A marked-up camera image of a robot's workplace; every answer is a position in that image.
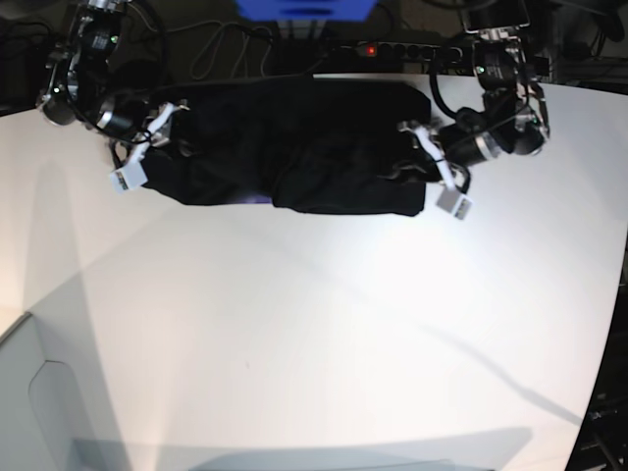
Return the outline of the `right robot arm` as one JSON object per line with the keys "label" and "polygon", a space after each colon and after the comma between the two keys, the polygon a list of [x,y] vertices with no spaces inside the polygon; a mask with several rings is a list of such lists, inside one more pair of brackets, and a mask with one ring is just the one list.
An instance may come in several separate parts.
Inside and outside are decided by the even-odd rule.
{"label": "right robot arm", "polygon": [[[153,23],[159,44],[158,59],[137,68],[135,64],[113,71],[110,59],[124,39],[123,22],[134,7]],[[71,1],[62,35],[48,55],[47,82],[36,107],[55,126],[75,121],[108,141],[113,165],[120,168],[128,153],[160,147],[169,140],[170,118],[157,117],[167,104],[157,101],[168,88],[170,46],[161,17],[148,1]]]}

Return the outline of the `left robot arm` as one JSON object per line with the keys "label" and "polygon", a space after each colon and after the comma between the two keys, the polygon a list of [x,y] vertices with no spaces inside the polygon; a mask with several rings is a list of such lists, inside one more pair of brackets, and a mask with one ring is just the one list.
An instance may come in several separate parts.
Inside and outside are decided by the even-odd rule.
{"label": "left robot arm", "polygon": [[[462,30],[435,52],[429,86],[436,107],[452,122],[448,126],[400,123],[419,153],[399,168],[413,180],[439,183],[467,193],[471,167],[502,154],[531,155],[550,139],[550,119],[544,91],[526,58],[521,31],[530,23],[522,1],[434,1],[432,7],[458,14]],[[467,42],[474,77],[483,90],[483,110],[450,108],[439,85],[448,54]]]}

